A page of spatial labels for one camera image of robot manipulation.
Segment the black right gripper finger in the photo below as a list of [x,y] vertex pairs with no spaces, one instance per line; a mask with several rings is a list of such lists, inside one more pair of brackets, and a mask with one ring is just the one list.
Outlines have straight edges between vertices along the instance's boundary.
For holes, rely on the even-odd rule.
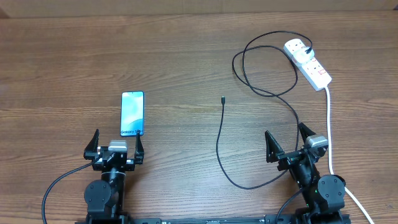
[[267,163],[277,162],[279,157],[285,154],[284,150],[269,131],[265,132],[265,139]]
[[308,128],[304,123],[298,125],[303,142],[306,146],[314,146],[317,134]]

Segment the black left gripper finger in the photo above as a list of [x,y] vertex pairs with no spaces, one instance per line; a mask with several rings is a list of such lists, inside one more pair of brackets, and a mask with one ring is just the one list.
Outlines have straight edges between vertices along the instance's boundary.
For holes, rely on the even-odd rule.
[[91,141],[85,147],[84,152],[97,152],[99,135],[100,135],[99,129],[96,129]]
[[137,130],[136,132],[136,146],[135,146],[135,155],[136,156],[143,156],[144,155],[144,148],[141,143],[141,131]]

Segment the blue Galaxy smartphone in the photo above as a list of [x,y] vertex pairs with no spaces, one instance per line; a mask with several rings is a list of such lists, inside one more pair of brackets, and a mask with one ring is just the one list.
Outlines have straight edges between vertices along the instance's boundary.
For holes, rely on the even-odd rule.
[[125,91],[121,95],[120,135],[144,135],[144,92]]

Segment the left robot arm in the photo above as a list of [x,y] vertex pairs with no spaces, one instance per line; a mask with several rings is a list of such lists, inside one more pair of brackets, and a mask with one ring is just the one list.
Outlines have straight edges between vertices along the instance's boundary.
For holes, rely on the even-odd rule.
[[85,223],[133,223],[133,218],[124,211],[124,188],[126,172],[133,171],[144,160],[141,133],[136,134],[133,158],[127,156],[127,141],[113,140],[108,146],[99,146],[99,135],[96,130],[83,153],[93,170],[101,172],[101,178],[89,183],[84,192]]

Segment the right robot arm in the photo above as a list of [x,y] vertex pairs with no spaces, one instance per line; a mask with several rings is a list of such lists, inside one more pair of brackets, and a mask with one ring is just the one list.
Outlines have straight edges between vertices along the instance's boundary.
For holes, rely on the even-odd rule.
[[[350,223],[349,215],[341,213],[345,207],[345,180],[335,174],[321,176],[315,163],[328,149],[328,140],[316,134],[303,123],[299,133],[303,137],[301,149],[286,153],[273,135],[265,132],[266,161],[277,162],[279,171],[290,172],[298,184],[298,192],[286,201],[275,215],[266,215],[266,223]],[[295,213],[283,215],[284,208],[298,195],[302,195],[306,206]]]

